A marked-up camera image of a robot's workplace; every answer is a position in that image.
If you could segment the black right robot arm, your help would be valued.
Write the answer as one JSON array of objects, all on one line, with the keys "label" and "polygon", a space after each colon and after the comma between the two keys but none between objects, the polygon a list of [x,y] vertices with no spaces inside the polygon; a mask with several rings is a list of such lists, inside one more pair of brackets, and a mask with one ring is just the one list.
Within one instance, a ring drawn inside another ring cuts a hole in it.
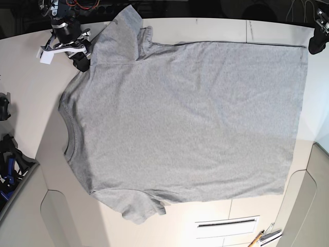
[{"label": "black right robot arm", "polygon": [[83,30],[77,15],[82,11],[96,10],[99,1],[82,4],[78,1],[39,1],[43,16],[50,18],[51,37],[40,46],[36,55],[43,64],[50,64],[56,54],[64,53],[74,62],[88,61],[90,56],[89,28]]}]

